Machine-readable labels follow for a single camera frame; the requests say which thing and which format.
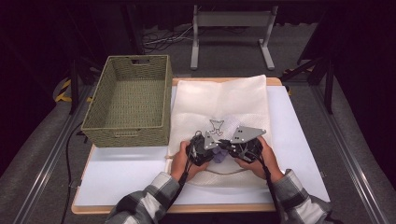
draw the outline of dark background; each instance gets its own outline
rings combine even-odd
[[[335,75],[373,155],[395,187],[395,7],[392,3],[366,4],[338,46]],[[142,53],[143,28],[158,25],[159,29],[172,30],[190,23],[192,13],[192,6],[71,6],[23,0],[3,1],[1,5],[0,91],[5,100],[0,118],[0,174],[55,107],[53,91],[69,76],[73,60],[83,57],[104,64],[108,55]],[[282,5],[276,25],[319,22],[326,9],[326,5]],[[318,57],[325,51],[323,42],[341,32],[337,24],[348,13],[345,9],[340,12],[332,22],[319,26],[305,59]]]

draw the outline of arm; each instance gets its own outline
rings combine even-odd
[[[274,151],[261,136],[259,140],[262,143],[262,157],[271,173],[275,195],[283,210],[288,214],[285,222],[323,223],[331,212],[330,205],[315,196],[309,195],[292,170],[287,170],[283,175],[277,164]],[[258,161],[251,164],[239,159],[235,159],[235,161],[242,168],[251,170],[256,176],[266,178],[262,165]]]
[[[186,146],[180,143],[180,151],[175,154],[171,174],[161,172],[144,190],[133,192],[123,197],[111,210],[107,224],[116,223],[158,223],[166,214],[170,203],[179,188],[178,180],[184,173],[187,162]],[[202,166],[191,166],[187,180],[206,169],[208,162]]]

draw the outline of gray floor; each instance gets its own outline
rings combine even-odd
[[[169,54],[176,76],[192,77],[251,77],[265,74],[280,77],[285,69],[296,67],[296,61],[315,25],[274,28],[269,49],[276,66],[275,71],[265,68],[257,39],[263,31],[247,29],[236,35],[222,30],[208,30],[200,36],[200,61],[196,71],[190,70],[191,42],[184,40],[167,50],[151,54]],[[320,110],[313,88],[298,76],[284,84],[290,86],[290,99],[311,147],[333,206],[333,217],[344,223],[373,223],[365,204],[357,191],[348,168],[339,152],[339,146],[332,129],[326,122],[328,115]],[[88,103],[83,103],[81,113],[73,126],[83,120]],[[353,117],[347,100],[335,82],[333,93],[333,118],[340,127],[351,153],[367,178],[380,209],[389,223],[396,223],[396,193],[384,174],[378,168],[367,147],[359,126]],[[12,223],[44,162],[51,153],[62,128],[69,118],[70,104],[60,102],[37,127],[31,137],[0,179],[0,223]],[[73,179],[78,180],[88,158],[91,143],[84,144],[83,136],[73,136],[70,142],[70,163]],[[59,223],[62,218],[67,192],[67,172],[64,151],[45,179],[46,187],[37,195],[36,203],[25,219],[28,223]],[[75,190],[72,190],[71,202]],[[106,216],[78,216],[67,212],[66,223],[104,223]]]

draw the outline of metal stand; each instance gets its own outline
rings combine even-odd
[[[329,114],[332,114],[332,84],[334,77],[334,69],[332,64],[332,59],[330,56],[317,58],[315,60],[309,61],[305,63],[293,71],[283,75],[280,80],[282,82],[297,76],[302,73],[304,70],[315,66],[312,70],[311,74],[308,76],[307,81],[309,85],[318,85],[319,82],[323,79],[323,77],[327,74],[326,77],[326,87],[325,87],[325,95],[324,95],[324,104],[327,108]]]
[[[95,81],[95,74],[90,70],[93,67],[98,71],[103,70],[103,66],[100,66],[88,58],[79,57],[70,63],[70,80],[71,80],[71,98],[72,107],[69,114],[73,115],[79,103],[79,93],[78,93],[78,81],[80,78],[84,85],[92,86]]]
[[[198,11],[198,6],[194,6],[193,12],[193,31],[194,39],[192,42],[191,53],[191,70],[198,69],[199,54],[199,26],[262,26],[265,24],[265,37],[259,39],[262,56],[269,70],[274,70],[274,62],[268,50],[268,41],[274,26],[277,7],[273,7],[271,11]]]

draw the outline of wicker basket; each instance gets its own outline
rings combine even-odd
[[[97,147],[166,146],[170,133],[169,56],[110,56],[81,130]]]

